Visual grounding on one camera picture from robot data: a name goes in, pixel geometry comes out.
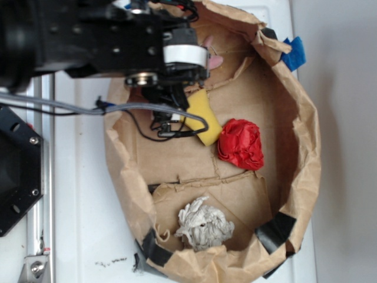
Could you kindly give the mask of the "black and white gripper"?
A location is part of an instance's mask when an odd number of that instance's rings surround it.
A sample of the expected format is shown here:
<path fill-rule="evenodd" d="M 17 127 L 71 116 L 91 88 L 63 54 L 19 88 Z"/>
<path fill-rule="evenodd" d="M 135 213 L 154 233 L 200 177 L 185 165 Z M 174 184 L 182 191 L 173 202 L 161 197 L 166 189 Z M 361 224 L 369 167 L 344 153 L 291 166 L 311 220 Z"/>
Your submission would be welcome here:
<path fill-rule="evenodd" d="M 140 71 L 125 77 L 132 87 L 158 85 L 193 85 L 203 83 L 210 72 L 208 48 L 198 44 L 191 26 L 199 20 L 193 1 L 131 1 L 127 7 L 134 14 L 149 13 L 161 17 L 162 66 L 158 71 Z"/>

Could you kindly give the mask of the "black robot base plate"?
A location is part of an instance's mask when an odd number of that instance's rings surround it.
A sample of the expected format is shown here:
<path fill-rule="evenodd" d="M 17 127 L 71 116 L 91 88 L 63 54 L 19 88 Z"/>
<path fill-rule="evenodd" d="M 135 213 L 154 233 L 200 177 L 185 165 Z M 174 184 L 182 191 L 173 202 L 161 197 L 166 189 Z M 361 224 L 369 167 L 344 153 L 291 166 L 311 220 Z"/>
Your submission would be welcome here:
<path fill-rule="evenodd" d="M 9 107 L 1 106 L 1 236 L 42 196 L 43 139 Z"/>

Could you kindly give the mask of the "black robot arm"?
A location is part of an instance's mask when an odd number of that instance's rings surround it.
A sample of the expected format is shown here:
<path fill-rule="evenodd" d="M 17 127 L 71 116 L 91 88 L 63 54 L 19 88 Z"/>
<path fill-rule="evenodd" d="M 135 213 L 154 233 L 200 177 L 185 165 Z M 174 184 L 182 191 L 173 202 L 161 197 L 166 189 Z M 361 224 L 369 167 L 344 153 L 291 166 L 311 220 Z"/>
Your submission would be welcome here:
<path fill-rule="evenodd" d="M 2 1 L 1 86 L 24 91 L 33 77 L 124 77 L 132 86 L 195 84 L 209 77 L 193 1 Z M 168 11 L 177 8 L 179 16 Z"/>

